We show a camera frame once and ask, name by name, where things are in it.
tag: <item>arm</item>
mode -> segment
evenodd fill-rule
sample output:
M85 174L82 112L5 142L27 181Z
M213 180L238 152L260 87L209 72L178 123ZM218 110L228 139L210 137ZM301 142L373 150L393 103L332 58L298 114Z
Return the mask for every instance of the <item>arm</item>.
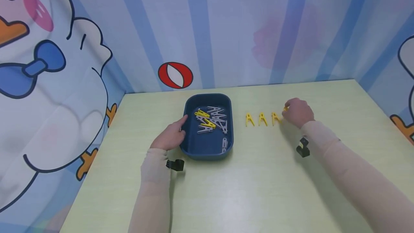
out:
M321 122L302 127L308 148L374 232L413 232L414 204Z
M141 187L128 233L168 233L171 171L166 162L165 150L148 150L141 166Z
M141 187L128 233L168 233L170 228L170 176L167 151L180 145L185 131L180 130L187 115L155 138L141 165Z

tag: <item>tabletop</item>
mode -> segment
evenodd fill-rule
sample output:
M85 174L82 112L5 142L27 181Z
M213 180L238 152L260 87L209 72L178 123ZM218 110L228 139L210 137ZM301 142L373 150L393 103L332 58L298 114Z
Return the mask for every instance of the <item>tabletop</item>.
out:
M414 201L414 147L354 80L128 94L98 151L60 232L127 232L153 139L201 93L229 96L234 145L221 161L185 160L172 172L172 233L371 232L312 154L295 151L299 130L272 126L284 103L299 97ZM263 112L269 126L258 126ZM246 113L256 126L246 127Z

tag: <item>yellow clothespin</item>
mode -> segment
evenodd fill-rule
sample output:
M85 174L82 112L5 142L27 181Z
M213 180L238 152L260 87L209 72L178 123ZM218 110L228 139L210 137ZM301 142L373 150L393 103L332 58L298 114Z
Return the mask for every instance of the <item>yellow clothespin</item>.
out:
M210 118L210 115L208 113L202 111L201 109L199 109L198 111L196 111L194 114L195 115L198 115L198 116L203 116L203 117Z
M213 129L215 129L216 128L216 125L215 124L213 124L209 119L206 119L206 118L204 118L204 121L206 122L206 123L202 123L202 124L200 124L200 125L202 125L202 126L207 126L207 127L211 127L211 128L213 128Z
M264 123L267 126L267 121L266 121L265 115L263 113L260 113L260 115L259 115L259 126L260 126L260 123L261 123L262 120L264 121Z
M275 120L277 120L279 123L281 123L281 122L282 122L282 121L279 119L279 117L277 116L277 114L272 112L272 124L273 124L273 126L275 126Z
M254 126L254 122L253 122L252 117L250 116L250 113L247 113L246 114L246 127L247 127L247 122L248 121L250 121L253 124L253 126Z

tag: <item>duck beak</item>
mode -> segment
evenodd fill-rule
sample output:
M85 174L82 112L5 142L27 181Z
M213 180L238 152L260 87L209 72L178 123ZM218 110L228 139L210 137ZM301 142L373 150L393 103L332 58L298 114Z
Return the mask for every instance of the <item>duck beak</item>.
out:
M8 23L0 16L0 47L10 44L29 34L27 24L22 21Z

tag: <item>cartoon backdrop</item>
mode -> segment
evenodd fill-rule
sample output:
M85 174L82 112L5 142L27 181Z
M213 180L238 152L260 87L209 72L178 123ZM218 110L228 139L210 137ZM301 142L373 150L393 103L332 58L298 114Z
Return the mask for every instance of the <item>cartoon backdrop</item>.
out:
M125 93L355 78L414 144L413 35L413 0L0 0L0 231L59 231Z

